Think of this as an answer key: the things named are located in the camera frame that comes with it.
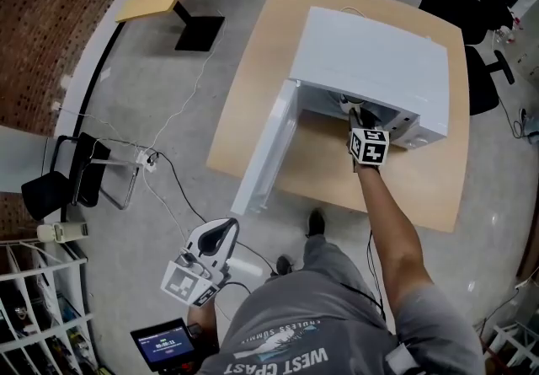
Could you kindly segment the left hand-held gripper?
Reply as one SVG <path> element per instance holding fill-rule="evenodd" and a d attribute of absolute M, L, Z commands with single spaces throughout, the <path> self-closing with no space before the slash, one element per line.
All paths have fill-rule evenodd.
<path fill-rule="evenodd" d="M 230 279 L 228 260 L 237 242 L 235 218 L 211 220 L 195 228 L 187 248 L 168 262 L 161 290 L 191 307 L 203 307 Z"/>

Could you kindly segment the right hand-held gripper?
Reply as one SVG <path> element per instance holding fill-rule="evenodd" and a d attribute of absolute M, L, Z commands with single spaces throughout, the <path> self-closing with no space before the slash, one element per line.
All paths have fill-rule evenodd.
<path fill-rule="evenodd" d="M 348 114 L 349 140 L 347 148 L 352 157 L 353 169 L 366 167 L 378 170 L 387 159 L 389 133 L 381 131 L 382 124 L 369 110 L 351 108 Z"/>

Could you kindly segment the white cup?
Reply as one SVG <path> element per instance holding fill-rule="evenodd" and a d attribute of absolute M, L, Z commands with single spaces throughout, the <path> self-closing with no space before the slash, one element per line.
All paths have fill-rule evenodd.
<path fill-rule="evenodd" d="M 339 96 L 339 106 L 340 106 L 340 109 L 345 114 L 349 114 L 352 110 L 354 110 L 357 114 L 359 114 L 360 108 L 363 104 L 364 104 L 364 100 L 362 99 L 350 97 L 345 94 L 341 94 Z"/>

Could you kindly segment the white microwave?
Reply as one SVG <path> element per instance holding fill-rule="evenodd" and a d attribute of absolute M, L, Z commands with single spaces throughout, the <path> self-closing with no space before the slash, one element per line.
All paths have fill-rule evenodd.
<path fill-rule="evenodd" d="M 381 122 L 391 145 L 425 147 L 449 131 L 447 51 L 434 41 L 327 8 L 310 8 L 290 74 L 269 113 L 232 203 L 243 215 L 267 201 L 302 111 L 348 120 L 345 94 Z"/>

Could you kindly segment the person's right forearm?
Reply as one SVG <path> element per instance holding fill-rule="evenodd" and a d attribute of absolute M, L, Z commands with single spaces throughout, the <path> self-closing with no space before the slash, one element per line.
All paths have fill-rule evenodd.
<path fill-rule="evenodd" d="M 424 266 L 419 235 L 393 199 L 379 172 L 357 165 L 387 300 L 397 313 L 405 298 L 433 282 Z"/>

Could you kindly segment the person's left forearm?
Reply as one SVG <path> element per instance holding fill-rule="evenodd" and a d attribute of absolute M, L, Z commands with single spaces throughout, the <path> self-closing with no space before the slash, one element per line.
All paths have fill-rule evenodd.
<path fill-rule="evenodd" d="M 191 306 L 188 311 L 187 325 L 195 325 L 196 339 L 211 348 L 219 348 L 215 299 L 209 299 L 202 307 Z"/>

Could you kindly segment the light wooden table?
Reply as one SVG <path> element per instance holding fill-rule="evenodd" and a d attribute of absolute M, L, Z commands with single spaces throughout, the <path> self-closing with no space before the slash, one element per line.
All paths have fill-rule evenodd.
<path fill-rule="evenodd" d="M 312 7 L 360 15 L 444 46 L 449 70 L 449 131 L 425 147 L 391 145 L 382 178 L 415 225 L 452 232 L 462 198 L 469 136 L 467 63 L 462 32 L 395 0 L 266 0 L 243 53 L 207 160 L 241 182 L 283 82 L 290 74 Z M 304 110 L 273 188 L 356 211 L 366 208 L 353 175 L 346 120 Z"/>

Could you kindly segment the person's black right shoe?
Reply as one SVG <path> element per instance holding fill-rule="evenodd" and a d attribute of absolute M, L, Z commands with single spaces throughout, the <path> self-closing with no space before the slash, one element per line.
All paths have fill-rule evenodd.
<path fill-rule="evenodd" d="M 311 211 L 307 219 L 307 238 L 323 236 L 325 234 L 325 219 L 323 212 L 319 208 Z"/>

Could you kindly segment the white power strip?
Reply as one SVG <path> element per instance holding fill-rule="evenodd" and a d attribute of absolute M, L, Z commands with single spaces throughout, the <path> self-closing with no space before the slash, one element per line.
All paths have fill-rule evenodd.
<path fill-rule="evenodd" d="M 159 153 L 147 152 L 142 149 L 136 156 L 136 163 L 140 164 L 146 171 L 153 173 L 157 169 L 157 160 L 159 159 Z"/>

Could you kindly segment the grey trousers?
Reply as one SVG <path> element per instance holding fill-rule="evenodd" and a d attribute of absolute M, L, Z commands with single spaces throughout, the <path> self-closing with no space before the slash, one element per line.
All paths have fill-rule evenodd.
<path fill-rule="evenodd" d="M 302 270 L 321 273 L 350 287 L 358 287 L 363 282 L 363 277 L 353 261 L 322 234 L 307 239 Z"/>

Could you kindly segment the black monitor screen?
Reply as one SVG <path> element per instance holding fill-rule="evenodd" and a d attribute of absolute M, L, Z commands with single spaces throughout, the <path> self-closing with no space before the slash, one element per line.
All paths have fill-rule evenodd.
<path fill-rule="evenodd" d="M 194 340 L 181 318 L 133 330 L 131 338 L 151 372 L 167 372 L 195 357 Z"/>

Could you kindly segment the person in grey shirt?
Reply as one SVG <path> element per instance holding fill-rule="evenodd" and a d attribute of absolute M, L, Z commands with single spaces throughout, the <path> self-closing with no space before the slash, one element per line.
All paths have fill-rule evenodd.
<path fill-rule="evenodd" d="M 434 285 L 399 306 L 391 333 L 368 299 L 311 271 L 256 289 L 200 375 L 484 375 L 472 326 Z"/>

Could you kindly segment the beige handheld device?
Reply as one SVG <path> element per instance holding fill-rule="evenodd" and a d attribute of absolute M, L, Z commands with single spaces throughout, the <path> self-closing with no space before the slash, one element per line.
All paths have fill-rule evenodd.
<path fill-rule="evenodd" d="M 59 243 L 80 240 L 88 237 L 88 225 L 85 222 L 54 222 L 37 227 L 37 238 L 43 243 Z"/>

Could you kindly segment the clear plastic water jug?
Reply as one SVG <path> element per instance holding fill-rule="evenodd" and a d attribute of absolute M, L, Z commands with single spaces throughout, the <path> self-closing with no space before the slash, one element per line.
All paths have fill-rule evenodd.
<path fill-rule="evenodd" d="M 510 27 L 503 25 L 494 31 L 494 38 L 500 44 L 512 44 L 516 40 L 517 33 L 521 30 L 520 19 L 514 17 Z"/>

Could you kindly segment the white shelf rack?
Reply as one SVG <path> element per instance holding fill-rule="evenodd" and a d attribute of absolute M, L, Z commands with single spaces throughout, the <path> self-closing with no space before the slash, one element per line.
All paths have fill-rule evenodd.
<path fill-rule="evenodd" d="M 95 375 L 87 261 L 65 244 L 0 242 L 0 375 Z"/>

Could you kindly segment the black folding chair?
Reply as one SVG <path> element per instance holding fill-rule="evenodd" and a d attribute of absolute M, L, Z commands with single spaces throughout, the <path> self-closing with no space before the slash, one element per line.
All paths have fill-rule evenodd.
<path fill-rule="evenodd" d="M 56 160 L 64 142 L 75 146 L 68 176 L 55 170 Z M 105 170 L 113 167 L 131 171 L 131 181 L 122 202 L 117 201 L 102 187 Z M 24 205 L 36 221 L 68 205 L 95 207 L 101 195 L 123 211 L 130 204 L 140 167 L 138 163 L 112 159 L 109 148 L 84 132 L 77 137 L 60 136 L 52 154 L 50 171 L 21 186 Z"/>

